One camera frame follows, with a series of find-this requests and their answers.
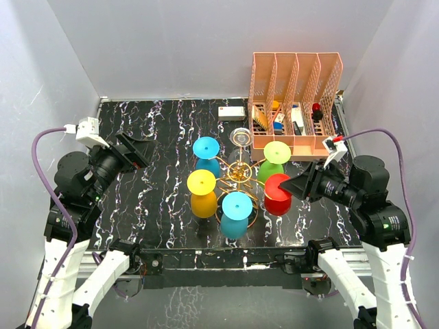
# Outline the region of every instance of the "black bracket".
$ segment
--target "black bracket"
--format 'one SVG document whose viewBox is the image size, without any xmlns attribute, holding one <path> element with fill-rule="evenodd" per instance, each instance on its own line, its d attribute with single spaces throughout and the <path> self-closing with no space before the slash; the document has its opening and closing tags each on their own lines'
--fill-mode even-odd
<svg viewBox="0 0 439 329">
<path fill-rule="evenodd" d="M 377 327 L 377 308 L 358 308 L 358 319 L 354 320 L 354 329 L 375 329 Z"/>
<path fill-rule="evenodd" d="M 88 304 L 83 306 L 72 304 L 71 306 L 72 318 L 69 329 L 90 329 L 92 319 L 88 315 Z"/>
<path fill-rule="evenodd" d="M 339 245 L 331 237 L 320 239 L 320 240 L 310 240 L 307 247 L 307 261 L 309 266 L 318 266 L 318 254 L 324 253 L 325 250 L 336 249 L 339 250 Z"/>
</svg>

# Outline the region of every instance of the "white box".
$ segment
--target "white box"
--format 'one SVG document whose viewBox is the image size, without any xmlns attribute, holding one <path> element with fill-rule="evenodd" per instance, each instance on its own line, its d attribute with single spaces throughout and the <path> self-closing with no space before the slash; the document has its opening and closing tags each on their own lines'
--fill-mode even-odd
<svg viewBox="0 0 439 329">
<path fill-rule="evenodd" d="M 243 106 L 218 106 L 220 121 L 240 121 L 246 118 Z"/>
<path fill-rule="evenodd" d="M 300 105 L 297 108 L 292 108 L 291 110 L 291 123 L 293 122 L 297 123 L 297 126 L 299 127 L 300 132 L 302 135 L 305 135 L 305 127 L 303 126 L 303 117 L 302 117 L 302 110 L 300 109 Z"/>
</svg>

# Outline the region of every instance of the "table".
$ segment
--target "table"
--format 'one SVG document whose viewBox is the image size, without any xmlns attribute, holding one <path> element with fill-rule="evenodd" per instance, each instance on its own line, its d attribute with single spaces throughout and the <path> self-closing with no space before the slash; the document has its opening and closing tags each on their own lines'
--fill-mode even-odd
<svg viewBox="0 0 439 329">
<path fill-rule="evenodd" d="M 211 136 L 220 143 L 227 159 L 235 146 L 228 136 L 248 120 L 218 121 L 218 106 L 244 106 L 246 99 L 201 99 L 169 101 L 105 101 L 100 110 L 100 135 L 116 143 L 114 134 L 123 130 L 134 138 L 154 138 L 160 145 L 157 157 L 145 170 L 118 175 L 100 201 L 103 208 L 91 241 L 94 249 L 106 249 L 116 238 L 140 243 L 142 248 L 289 247 L 310 239 L 332 236 L 341 245 L 359 245 L 348 221 L 348 211 L 330 200 L 309 202 L 293 199 L 282 217 L 259 211 L 256 223 L 241 239 L 228 240 L 219 231 L 215 217 L 199 219 L 190 209 L 188 175 L 195 170 L 193 143 Z M 343 134 L 333 107 L 335 130 Z M 351 156 L 340 162 L 348 172 Z M 288 162 L 285 173 L 299 174 L 307 162 Z M 257 187 L 262 200 L 263 190 Z"/>
</svg>

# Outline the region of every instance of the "blue object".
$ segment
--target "blue object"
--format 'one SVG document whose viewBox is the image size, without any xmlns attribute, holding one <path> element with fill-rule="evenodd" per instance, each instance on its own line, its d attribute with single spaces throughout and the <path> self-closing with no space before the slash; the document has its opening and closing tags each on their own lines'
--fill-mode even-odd
<svg viewBox="0 0 439 329">
<path fill-rule="evenodd" d="M 273 128 L 274 129 L 282 129 L 282 123 L 280 122 L 273 122 Z"/>
<path fill-rule="evenodd" d="M 252 213 L 253 204 L 248 195 L 242 192 L 232 192 L 222 201 L 223 213 L 233 221 L 241 221 Z"/>
<path fill-rule="evenodd" d="M 202 137 L 195 141 L 192 150 L 200 159 L 211 159 L 216 157 L 220 150 L 220 144 L 212 137 Z"/>
<path fill-rule="evenodd" d="M 224 234 L 229 239 L 239 239 L 247 232 L 248 217 L 241 219 L 240 221 L 235 221 L 228 218 L 225 214 L 221 217 L 221 228 L 222 234 Z"/>
<path fill-rule="evenodd" d="M 253 204 L 248 195 L 242 192 L 227 194 L 222 201 L 221 217 L 222 234 L 229 239 L 238 239 L 247 232 L 248 216 L 252 213 Z"/>
<path fill-rule="evenodd" d="M 220 163 L 217 159 L 199 159 L 197 161 L 197 165 L 195 166 L 195 169 L 206 169 L 209 170 L 215 178 L 221 177 L 221 167 L 219 166 Z"/>
</svg>

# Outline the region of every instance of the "red object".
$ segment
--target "red object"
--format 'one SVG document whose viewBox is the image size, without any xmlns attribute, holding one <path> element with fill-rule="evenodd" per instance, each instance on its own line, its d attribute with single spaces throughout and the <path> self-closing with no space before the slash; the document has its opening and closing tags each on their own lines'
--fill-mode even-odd
<svg viewBox="0 0 439 329">
<path fill-rule="evenodd" d="M 272 215 L 282 216 L 291 208 L 292 196 L 280 188 L 279 184 L 289 179 L 284 173 L 275 173 L 265 182 L 265 209 Z"/>
<path fill-rule="evenodd" d="M 275 173 L 271 175 L 265 182 L 265 195 L 275 201 L 285 201 L 291 199 L 291 194 L 280 188 L 281 182 L 289 179 L 284 173 Z"/>
<path fill-rule="evenodd" d="M 265 195 L 263 204 L 265 209 L 274 216 L 282 216 L 285 215 L 288 210 L 291 208 L 291 198 L 286 201 L 275 201 L 267 197 Z"/>
<path fill-rule="evenodd" d="M 337 136 L 337 137 L 335 137 L 332 141 L 333 141 L 334 143 L 336 143 L 336 142 L 340 142 L 342 139 L 343 139 L 343 136 Z"/>
<path fill-rule="evenodd" d="M 320 104 L 319 103 L 314 103 L 313 104 L 313 112 L 319 111 L 319 110 L 320 110 Z"/>
</svg>

